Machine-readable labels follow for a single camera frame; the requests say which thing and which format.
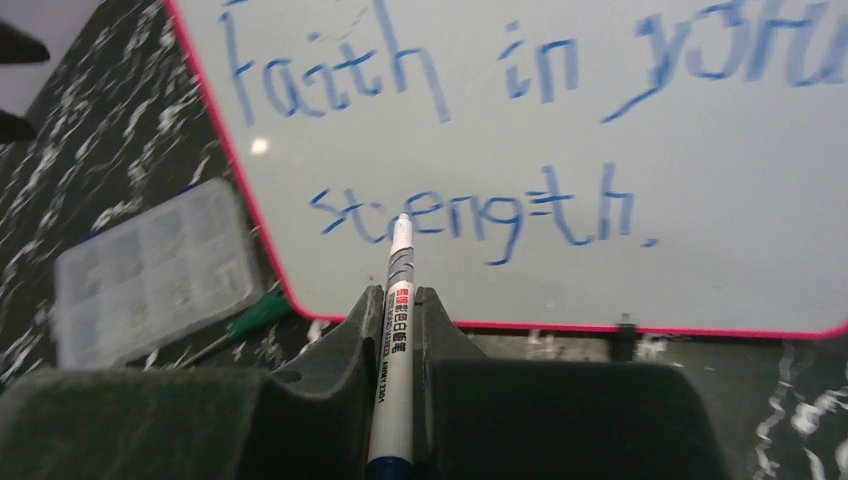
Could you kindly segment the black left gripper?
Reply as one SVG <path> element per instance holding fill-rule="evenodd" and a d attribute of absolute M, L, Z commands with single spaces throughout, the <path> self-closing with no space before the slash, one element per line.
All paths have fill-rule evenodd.
<path fill-rule="evenodd" d="M 22 85 L 17 70 L 50 60 L 47 46 L 6 19 L 1 20 L 1 144 L 34 140 L 36 128 L 28 119 L 31 87 Z"/>

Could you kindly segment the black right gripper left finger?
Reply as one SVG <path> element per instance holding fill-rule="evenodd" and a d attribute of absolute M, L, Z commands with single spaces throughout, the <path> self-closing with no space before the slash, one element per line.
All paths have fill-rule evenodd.
<path fill-rule="evenodd" d="M 280 369 L 44 369 L 1 397 L 5 479 L 360 479 L 384 293 Z"/>

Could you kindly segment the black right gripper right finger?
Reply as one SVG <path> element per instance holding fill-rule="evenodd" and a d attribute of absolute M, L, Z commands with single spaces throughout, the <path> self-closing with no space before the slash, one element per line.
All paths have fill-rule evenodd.
<path fill-rule="evenodd" d="M 419 479 L 725 479 L 700 395 L 640 362 L 499 359 L 415 296 Z"/>

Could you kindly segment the blue whiteboard marker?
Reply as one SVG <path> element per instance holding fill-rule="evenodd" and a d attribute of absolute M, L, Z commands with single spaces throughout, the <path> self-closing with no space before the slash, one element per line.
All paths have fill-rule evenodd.
<path fill-rule="evenodd" d="M 367 479 L 413 477 L 414 299 L 413 227 L 403 212 L 392 234 Z"/>

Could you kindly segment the pink framed whiteboard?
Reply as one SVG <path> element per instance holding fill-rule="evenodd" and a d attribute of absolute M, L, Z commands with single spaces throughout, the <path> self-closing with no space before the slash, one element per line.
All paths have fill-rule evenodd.
<path fill-rule="evenodd" d="M 287 297 L 463 325 L 847 329 L 843 1 L 170 1 Z"/>

